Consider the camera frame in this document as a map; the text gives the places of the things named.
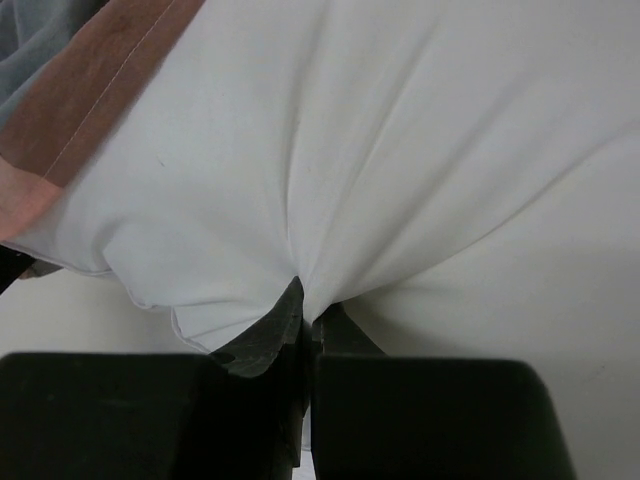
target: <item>white cloth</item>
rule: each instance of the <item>white cloth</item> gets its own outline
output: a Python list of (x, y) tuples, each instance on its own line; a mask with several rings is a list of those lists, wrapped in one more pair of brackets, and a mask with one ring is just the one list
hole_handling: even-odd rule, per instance
[(389, 351), (550, 385), (581, 478), (640, 475), (640, 2), (209, 1), (15, 242), (214, 349), (291, 277)]

